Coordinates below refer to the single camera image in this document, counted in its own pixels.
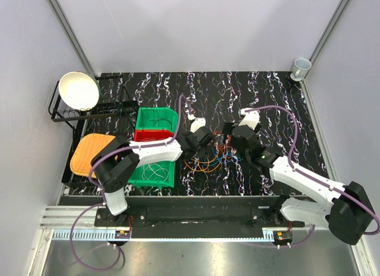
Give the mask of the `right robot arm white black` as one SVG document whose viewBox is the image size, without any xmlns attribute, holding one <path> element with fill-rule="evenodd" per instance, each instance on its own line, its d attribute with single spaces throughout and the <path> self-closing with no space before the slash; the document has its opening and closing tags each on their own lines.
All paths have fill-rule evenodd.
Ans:
<svg viewBox="0 0 380 276">
<path fill-rule="evenodd" d="M 291 186 L 311 201 L 283 196 L 270 211 L 270 221 L 283 226 L 289 221 L 328 228 L 348 245 L 356 245 L 375 218 L 364 187 L 356 182 L 345 185 L 324 178 L 292 163 L 270 147 L 261 145 L 258 130 L 248 125 L 226 122 L 222 133 L 242 161 L 258 174 Z"/>
</svg>

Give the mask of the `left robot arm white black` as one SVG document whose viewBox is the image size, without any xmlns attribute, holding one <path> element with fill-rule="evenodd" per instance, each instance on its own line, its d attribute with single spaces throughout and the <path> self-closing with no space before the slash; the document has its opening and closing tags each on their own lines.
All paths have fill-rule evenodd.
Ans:
<svg viewBox="0 0 380 276">
<path fill-rule="evenodd" d="M 114 138 L 91 161 L 88 178 L 95 174 L 107 206 L 107 219 L 115 226 L 128 220 L 128 204 L 124 187 L 135 169 L 163 161 L 189 160 L 203 153 L 213 141 L 213 133 L 205 126 L 195 132 L 174 135 L 159 141 L 135 142 Z"/>
</svg>

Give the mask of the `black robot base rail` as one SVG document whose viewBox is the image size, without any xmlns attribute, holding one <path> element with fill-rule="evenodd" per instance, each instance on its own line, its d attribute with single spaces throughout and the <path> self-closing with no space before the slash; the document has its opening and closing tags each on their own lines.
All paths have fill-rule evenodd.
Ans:
<svg viewBox="0 0 380 276">
<path fill-rule="evenodd" d="M 305 226 L 280 214 L 284 200 L 283 196 L 131 196 L 119 215 L 99 208 L 94 225 L 116 229 L 131 225 L 135 239 L 251 240 L 264 237 L 262 229 Z"/>
</svg>

